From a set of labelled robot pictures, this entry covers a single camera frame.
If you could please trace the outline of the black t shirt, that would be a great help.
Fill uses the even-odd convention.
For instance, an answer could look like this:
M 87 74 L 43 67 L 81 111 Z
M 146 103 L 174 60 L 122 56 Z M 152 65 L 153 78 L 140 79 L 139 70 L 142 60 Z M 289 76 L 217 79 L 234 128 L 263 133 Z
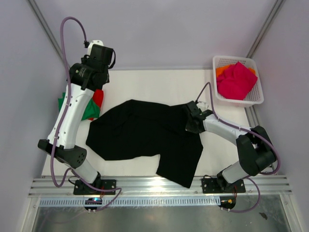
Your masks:
M 203 145 L 186 131 L 185 105 L 128 100 L 90 123 L 85 144 L 104 160 L 159 155 L 156 174 L 190 188 Z

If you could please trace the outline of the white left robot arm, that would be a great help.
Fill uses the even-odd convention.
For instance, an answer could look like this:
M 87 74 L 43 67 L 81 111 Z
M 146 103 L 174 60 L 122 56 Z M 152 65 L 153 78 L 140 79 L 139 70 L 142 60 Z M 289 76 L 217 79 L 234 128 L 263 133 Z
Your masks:
M 84 183 L 90 194 L 100 191 L 99 173 L 86 158 L 86 149 L 76 145 L 78 128 L 85 109 L 96 90 L 109 82 L 109 69 L 115 64 L 115 51 L 93 40 L 81 62 L 69 69 L 64 102 L 54 128 L 46 139 L 40 139 L 38 148 L 50 155 L 52 180 L 56 181 L 54 161 L 66 165 Z

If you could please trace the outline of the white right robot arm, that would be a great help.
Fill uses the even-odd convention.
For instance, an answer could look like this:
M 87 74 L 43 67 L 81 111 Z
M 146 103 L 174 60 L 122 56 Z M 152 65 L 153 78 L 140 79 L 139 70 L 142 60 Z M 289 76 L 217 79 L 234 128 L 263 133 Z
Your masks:
M 278 160 L 266 130 L 241 127 L 218 117 L 212 110 L 202 111 L 195 101 L 184 107 L 188 121 L 185 129 L 200 134 L 214 133 L 237 147 L 238 161 L 217 174 L 216 186 L 221 192 L 228 192 L 249 176 L 260 174 Z

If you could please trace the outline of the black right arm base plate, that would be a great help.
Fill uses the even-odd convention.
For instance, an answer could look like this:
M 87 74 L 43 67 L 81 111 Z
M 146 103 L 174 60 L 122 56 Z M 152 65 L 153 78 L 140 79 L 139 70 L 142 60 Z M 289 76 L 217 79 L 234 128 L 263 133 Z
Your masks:
M 228 183 L 222 176 L 212 177 L 204 175 L 201 179 L 202 192 L 211 193 L 245 193 L 246 188 L 243 180 Z

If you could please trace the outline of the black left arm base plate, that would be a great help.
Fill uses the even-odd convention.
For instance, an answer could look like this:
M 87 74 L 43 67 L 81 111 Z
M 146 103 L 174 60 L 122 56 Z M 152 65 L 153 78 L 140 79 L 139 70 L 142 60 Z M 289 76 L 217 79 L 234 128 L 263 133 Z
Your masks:
M 97 191 L 87 186 L 82 180 L 78 179 L 74 183 L 73 195 L 115 195 L 116 180 L 114 179 L 98 179 L 93 184 L 94 188 L 101 190 L 112 190 L 110 192 Z

